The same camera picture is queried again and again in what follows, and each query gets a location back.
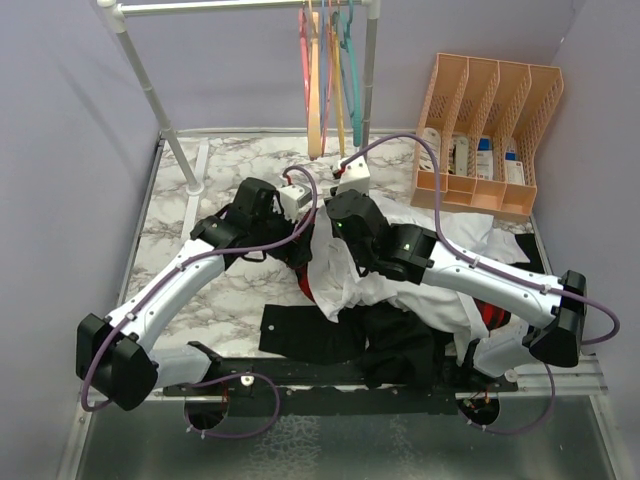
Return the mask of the white shirt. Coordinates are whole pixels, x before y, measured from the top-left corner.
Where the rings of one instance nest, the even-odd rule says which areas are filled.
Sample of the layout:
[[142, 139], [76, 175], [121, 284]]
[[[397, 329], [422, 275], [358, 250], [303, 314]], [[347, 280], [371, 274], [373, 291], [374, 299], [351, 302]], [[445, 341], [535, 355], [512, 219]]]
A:
[[[442, 217], [447, 238], [472, 251], [505, 264], [532, 264], [519, 246], [516, 235], [503, 230], [490, 215], [458, 213]], [[378, 272], [361, 277], [347, 245], [332, 234], [326, 209], [320, 207], [311, 238], [312, 259], [308, 265], [310, 295], [326, 318], [336, 322], [345, 308], [376, 305], [387, 301], [411, 311], [428, 326], [453, 335], [456, 354], [464, 359], [468, 343], [484, 338], [488, 330], [470, 296], [406, 280], [406, 269], [392, 273], [389, 279]]]

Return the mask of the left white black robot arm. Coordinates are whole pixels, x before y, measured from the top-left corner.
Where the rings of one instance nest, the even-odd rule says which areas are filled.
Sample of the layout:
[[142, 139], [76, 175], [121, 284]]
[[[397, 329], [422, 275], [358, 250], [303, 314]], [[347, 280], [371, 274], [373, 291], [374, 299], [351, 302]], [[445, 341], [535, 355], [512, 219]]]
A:
[[197, 342], [159, 349], [156, 342], [180, 310], [238, 259], [258, 252], [284, 260], [310, 225], [318, 200], [314, 182], [282, 187], [243, 180], [233, 201], [199, 220], [164, 269], [131, 299], [105, 317], [87, 315], [77, 328], [76, 374], [81, 404], [97, 390], [125, 411], [155, 389], [189, 385], [206, 395], [220, 385], [215, 352]]

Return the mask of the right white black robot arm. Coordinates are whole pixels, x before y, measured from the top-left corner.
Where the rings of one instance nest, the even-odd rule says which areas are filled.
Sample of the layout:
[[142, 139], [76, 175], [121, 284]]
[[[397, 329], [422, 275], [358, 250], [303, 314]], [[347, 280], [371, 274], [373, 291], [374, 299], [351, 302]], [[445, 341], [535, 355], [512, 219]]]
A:
[[578, 365], [586, 316], [584, 275], [542, 275], [476, 255], [412, 224], [391, 224], [369, 196], [355, 190], [332, 198], [326, 211], [360, 276], [446, 288], [499, 307], [522, 325], [474, 340], [459, 367], [461, 383], [481, 391], [533, 360]]

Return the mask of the pink hanger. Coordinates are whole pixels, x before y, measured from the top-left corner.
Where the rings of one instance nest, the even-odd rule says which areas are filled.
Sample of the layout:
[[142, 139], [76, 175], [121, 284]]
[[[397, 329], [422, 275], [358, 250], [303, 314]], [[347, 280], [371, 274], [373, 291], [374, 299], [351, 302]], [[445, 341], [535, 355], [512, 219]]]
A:
[[[311, 33], [308, 2], [309, 1], [304, 1], [302, 8], [298, 12], [298, 40], [299, 40], [299, 49], [300, 49], [301, 67], [302, 67], [303, 98], [304, 98], [304, 105], [305, 105], [306, 131], [307, 131], [307, 150], [308, 150], [308, 110], [309, 110], [308, 40], [309, 40], [309, 34]], [[320, 55], [321, 8], [316, 9], [313, 7], [313, 10], [318, 15], [319, 55]], [[326, 147], [326, 137], [327, 137], [327, 130], [328, 130], [328, 122], [329, 122], [330, 102], [331, 102], [331, 82], [332, 82], [331, 73], [332, 73], [332, 68], [331, 68], [331, 60], [330, 60], [330, 94], [329, 94], [329, 101], [327, 103], [321, 100], [321, 87], [320, 87], [320, 112], [321, 112], [321, 136], [322, 136], [322, 154], [320, 157], [324, 155], [325, 147]]]

